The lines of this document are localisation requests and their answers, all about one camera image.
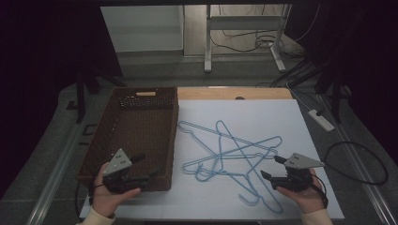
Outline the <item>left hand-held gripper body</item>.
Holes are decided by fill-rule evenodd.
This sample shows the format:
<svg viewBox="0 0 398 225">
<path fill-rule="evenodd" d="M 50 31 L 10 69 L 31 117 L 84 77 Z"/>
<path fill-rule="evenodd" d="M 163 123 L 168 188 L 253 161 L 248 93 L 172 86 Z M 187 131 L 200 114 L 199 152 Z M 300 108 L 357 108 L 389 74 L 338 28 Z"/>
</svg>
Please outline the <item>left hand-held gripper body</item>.
<svg viewBox="0 0 398 225">
<path fill-rule="evenodd" d="M 110 192 L 124 193 L 129 190 L 140 188 L 144 189 L 148 175 L 130 176 L 132 163 L 123 149 L 119 149 L 111 158 L 109 164 L 103 172 L 103 185 Z"/>
</svg>

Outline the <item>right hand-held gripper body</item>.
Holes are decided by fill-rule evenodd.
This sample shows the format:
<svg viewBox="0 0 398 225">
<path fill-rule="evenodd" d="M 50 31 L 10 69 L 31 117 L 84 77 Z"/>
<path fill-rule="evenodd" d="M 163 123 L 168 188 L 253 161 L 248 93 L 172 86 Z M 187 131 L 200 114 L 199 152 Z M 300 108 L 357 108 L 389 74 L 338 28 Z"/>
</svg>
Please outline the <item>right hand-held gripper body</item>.
<svg viewBox="0 0 398 225">
<path fill-rule="evenodd" d="M 291 191 L 306 190 L 313 182 L 311 168 L 324 167 L 325 164 L 299 153 L 294 153 L 286 159 L 284 164 L 286 177 L 274 177 L 275 187 L 282 187 Z"/>
</svg>

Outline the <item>blue wire hanger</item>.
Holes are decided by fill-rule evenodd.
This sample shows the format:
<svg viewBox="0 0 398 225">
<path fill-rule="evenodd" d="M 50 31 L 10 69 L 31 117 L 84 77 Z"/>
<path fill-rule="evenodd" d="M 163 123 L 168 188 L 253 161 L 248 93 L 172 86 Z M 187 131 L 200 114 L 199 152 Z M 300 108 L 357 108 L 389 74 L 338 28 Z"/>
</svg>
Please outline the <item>blue wire hanger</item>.
<svg viewBox="0 0 398 225">
<path fill-rule="evenodd" d="M 250 184 L 250 173 L 257 173 L 256 167 L 263 160 L 274 159 L 278 155 L 277 148 L 283 143 L 280 136 L 250 142 L 222 133 L 218 135 L 217 144 L 210 146 L 195 135 L 191 137 L 207 155 L 183 163 L 181 170 L 186 174 L 193 174 L 199 182 L 223 175 L 231 177 L 239 184 L 240 179 Z"/>
<path fill-rule="evenodd" d="M 216 174 L 229 176 L 242 188 L 252 194 L 252 200 L 246 199 L 241 194 L 238 195 L 247 205 L 255 206 L 261 202 L 271 212 L 281 214 L 283 212 L 283 207 L 266 185 L 261 173 L 256 167 L 265 159 L 274 159 L 274 157 L 277 156 L 278 151 L 276 148 L 283 142 L 283 139 L 280 136 L 275 136 L 261 140 L 260 142 L 249 142 L 234 136 L 222 120 L 216 122 L 216 131 L 220 139 L 219 153 L 216 156 L 216 161 L 221 163 L 221 167 L 216 171 Z M 232 150 L 223 151 L 221 138 L 230 139 L 236 147 Z M 245 169 L 232 172 L 224 168 L 225 160 L 239 161 L 241 159 L 245 161 Z M 267 191 L 266 198 L 264 198 L 254 186 L 252 181 L 253 177 L 256 177 Z"/>
<path fill-rule="evenodd" d="M 203 127 L 200 125 L 196 125 L 194 123 L 188 122 L 188 121 L 179 121 L 178 122 L 178 128 L 185 134 L 188 134 L 190 136 L 195 135 L 196 137 L 199 138 L 199 136 L 196 134 L 196 131 L 202 131 L 205 133 L 213 134 L 218 138 L 218 134 L 216 131 L 216 123 L 214 128 L 209 128 L 209 127 Z"/>
</svg>

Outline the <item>brown woven basket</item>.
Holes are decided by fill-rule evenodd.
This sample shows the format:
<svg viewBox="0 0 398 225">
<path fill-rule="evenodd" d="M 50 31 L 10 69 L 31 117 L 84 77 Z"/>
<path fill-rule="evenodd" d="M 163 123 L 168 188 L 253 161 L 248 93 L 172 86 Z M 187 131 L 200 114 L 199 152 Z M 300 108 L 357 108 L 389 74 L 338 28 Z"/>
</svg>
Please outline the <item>brown woven basket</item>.
<svg viewBox="0 0 398 225">
<path fill-rule="evenodd" d="M 155 173 L 146 191 L 170 189 L 178 110 L 175 87 L 114 89 L 76 179 L 88 186 L 97 168 L 121 149 L 129 157 L 145 155 L 131 166 L 129 176 Z"/>
</svg>

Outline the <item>person's right hand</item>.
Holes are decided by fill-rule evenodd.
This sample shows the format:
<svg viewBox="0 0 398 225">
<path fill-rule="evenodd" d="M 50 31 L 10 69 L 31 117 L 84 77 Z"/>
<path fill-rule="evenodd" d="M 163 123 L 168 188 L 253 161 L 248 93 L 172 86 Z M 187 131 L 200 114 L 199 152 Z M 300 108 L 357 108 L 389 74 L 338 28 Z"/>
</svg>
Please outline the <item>person's right hand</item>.
<svg viewBox="0 0 398 225">
<path fill-rule="evenodd" d="M 310 214 L 325 208 L 321 194 L 312 187 L 301 192 L 294 192 L 284 187 L 277 187 L 277 190 L 285 197 L 293 200 L 303 214 Z"/>
</svg>

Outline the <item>person's left hand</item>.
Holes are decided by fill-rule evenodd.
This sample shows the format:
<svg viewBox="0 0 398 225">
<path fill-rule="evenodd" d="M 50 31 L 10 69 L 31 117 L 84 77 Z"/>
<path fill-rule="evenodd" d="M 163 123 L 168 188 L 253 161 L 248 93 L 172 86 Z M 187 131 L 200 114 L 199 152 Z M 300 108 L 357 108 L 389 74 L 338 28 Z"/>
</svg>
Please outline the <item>person's left hand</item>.
<svg viewBox="0 0 398 225">
<path fill-rule="evenodd" d="M 109 218 L 112 216 L 117 207 L 124 201 L 137 196 L 141 189 L 135 188 L 122 194 L 111 193 L 106 186 L 103 185 L 103 172 L 108 162 L 104 163 L 94 181 L 93 209 L 100 215 Z"/>
</svg>

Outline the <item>white power strip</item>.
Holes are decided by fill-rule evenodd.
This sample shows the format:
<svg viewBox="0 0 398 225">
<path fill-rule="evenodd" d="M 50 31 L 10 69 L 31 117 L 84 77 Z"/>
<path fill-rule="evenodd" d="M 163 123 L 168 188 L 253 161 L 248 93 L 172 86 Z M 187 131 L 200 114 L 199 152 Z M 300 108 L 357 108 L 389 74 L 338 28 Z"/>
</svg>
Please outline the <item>white power strip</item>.
<svg viewBox="0 0 398 225">
<path fill-rule="evenodd" d="M 334 130 L 334 125 L 330 123 L 323 115 L 319 114 L 317 110 L 311 110 L 308 112 L 308 114 L 326 132 Z"/>
</svg>

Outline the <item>black metal stand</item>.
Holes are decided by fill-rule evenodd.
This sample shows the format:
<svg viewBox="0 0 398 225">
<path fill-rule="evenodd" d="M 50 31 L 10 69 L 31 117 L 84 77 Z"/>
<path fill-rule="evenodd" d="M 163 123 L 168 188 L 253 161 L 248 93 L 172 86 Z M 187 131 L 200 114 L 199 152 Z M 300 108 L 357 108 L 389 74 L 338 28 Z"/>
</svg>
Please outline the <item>black metal stand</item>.
<svg viewBox="0 0 398 225">
<path fill-rule="evenodd" d="M 348 98 L 343 95 L 341 90 L 343 87 L 342 71 L 332 63 L 325 63 L 321 69 L 321 75 L 315 85 L 317 94 L 325 94 L 331 88 L 331 104 L 330 110 L 335 121 L 340 124 L 340 101 Z"/>
<path fill-rule="evenodd" d="M 118 87 L 126 86 L 125 83 L 119 81 L 117 78 L 94 67 L 80 69 L 76 73 L 77 100 L 70 101 L 66 108 L 67 111 L 77 111 L 77 124 L 81 123 L 85 116 L 85 88 L 87 88 L 90 94 L 98 94 L 100 92 L 100 83 L 97 80 L 98 77 L 101 77 L 105 81 L 112 83 Z"/>
</svg>

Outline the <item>dark curtain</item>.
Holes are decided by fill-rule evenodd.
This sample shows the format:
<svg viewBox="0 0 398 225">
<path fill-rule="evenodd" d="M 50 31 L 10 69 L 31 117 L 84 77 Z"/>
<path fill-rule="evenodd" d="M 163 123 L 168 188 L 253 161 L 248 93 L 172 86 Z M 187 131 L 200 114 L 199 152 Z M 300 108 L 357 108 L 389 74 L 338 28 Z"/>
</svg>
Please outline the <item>dark curtain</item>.
<svg viewBox="0 0 398 225">
<path fill-rule="evenodd" d="M 297 0 L 285 34 L 316 65 L 337 54 L 351 108 L 398 161 L 398 0 Z"/>
<path fill-rule="evenodd" d="M 100 6 L 0 0 L 0 197 L 85 68 L 121 74 Z"/>
</svg>

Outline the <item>white cabinet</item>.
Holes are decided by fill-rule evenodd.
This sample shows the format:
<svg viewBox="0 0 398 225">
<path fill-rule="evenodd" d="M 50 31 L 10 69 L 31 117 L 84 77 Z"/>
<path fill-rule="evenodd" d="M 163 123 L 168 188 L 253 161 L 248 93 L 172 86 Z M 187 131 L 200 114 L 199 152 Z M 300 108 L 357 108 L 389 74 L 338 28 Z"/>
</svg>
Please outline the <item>white cabinet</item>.
<svg viewBox="0 0 398 225">
<path fill-rule="evenodd" d="M 182 7 L 102 7 L 102 16 L 118 53 L 183 49 Z"/>
</svg>

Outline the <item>white desk frame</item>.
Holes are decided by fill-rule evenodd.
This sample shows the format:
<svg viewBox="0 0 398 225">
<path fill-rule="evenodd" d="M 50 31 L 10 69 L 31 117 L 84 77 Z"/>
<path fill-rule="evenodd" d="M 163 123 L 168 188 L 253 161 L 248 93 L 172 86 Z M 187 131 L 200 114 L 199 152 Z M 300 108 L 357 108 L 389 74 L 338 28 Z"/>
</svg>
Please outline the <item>white desk frame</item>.
<svg viewBox="0 0 398 225">
<path fill-rule="evenodd" d="M 213 30 L 268 30 L 275 31 L 276 37 L 270 45 L 270 52 L 280 72 L 285 72 L 286 67 L 281 58 L 280 43 L 287 23 L 292 5 L 284 5 L 281 15 L 255 15 L 255 16 L 212 16 L 211 5 L 206 5 L 206 50 L 205 72 L 210 72 L 211 67 L 211 38 Z"/>
</svg>

